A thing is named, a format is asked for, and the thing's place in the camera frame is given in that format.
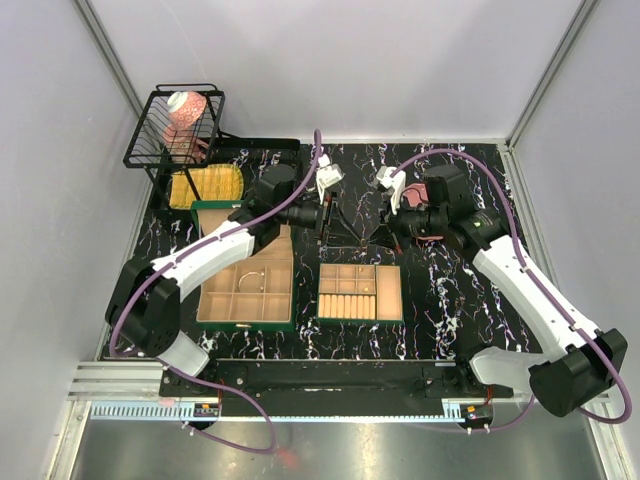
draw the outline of yellow drying mat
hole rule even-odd
[[[240,200],[244,191],[242,172],[235,165],[209,165],[189,170],[202,200]],[[171,208],[188,210],[195,202],[189,180],[184,172],[172,175]]]

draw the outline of beige box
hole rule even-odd
[[[400,267],[320,264],[318,320],[402,322]]]
[[[198,209],[203,235],[217,229],[233,209]],[[202,284],[196,321],[206,327],[282,330],[291,327],[293,245],[291,229],[256,255],[218,272]]]

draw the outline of dish rack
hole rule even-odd
[[[206,107],[200,118],[190,127],[188,137],[181,137],[179,148],[167,148],[163,134],[171,125],[167,100],[175,92],[192,91],[202,95]],[[225,94],[213,83],[159,84],[151,92],[138,119],[124,155],[127,168],[143,169],[152,183],[151,209],[171,209],[170,193],[175,174],[183,174],[196,200],[202,200],[193,169],[214,164],[237,164],[251,184],[254,173],[260,170],[265,150],[278,151],[278,160],[299,168],[300,141],[277,138],[240,138],[220,130]]]

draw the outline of black and white marble pattern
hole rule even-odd
[[[398,165],[425,149],[450,147],[483,161],[496,175],[509,198],[510,189],[495,145],[345,144],[328,145],[345,179],[336,187],[347,219],[364,236],[378,224],[381,194],[373,187],[381,165]],[[308,165],[311,148],[300,158]],[[250,160],[241,155],[239,165],[247,180],[278,161],[278,152],[262,152]],[[419,179],[430,165],[455,162],[465,169],[481,207],[500,209],[488,180],[461,159],[438,155],[407,170],[407,184]],[[198,232],[185,211],[147,211],[136,246],[136,254],[147,258],[166,255],[195,241]],[[294,235],[297,299],[293,307],[292,332],[223,332],[202,330],[195,323],[199,290],[183,303],[182,328],[218,358],[255,359],[441,359],[481,342],[509,350],[539,351],[535,338],[522,319],[486,278],[455,252],[437,243],[422,243],[403,254],[374,247],[318,247],[307,231]],[[320,262],[399,265],[402,275],[404,324],[320,324],[316,318]]]

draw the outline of cup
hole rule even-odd
[[[167,146],[169,153],[174,155],[174,162],[186,163],[191,161],[189,156],[193,157],[196,162],[201,162],[206,158],[200,148],[205,150],[209,148],[209,144],[196,137],[191,130],[176,130],[169,125],[162,132],[162,140]]]
[[[176,92],[167,100],[169,121],[176,130],[187,130],[202,116],[207,100],[196,92]]]

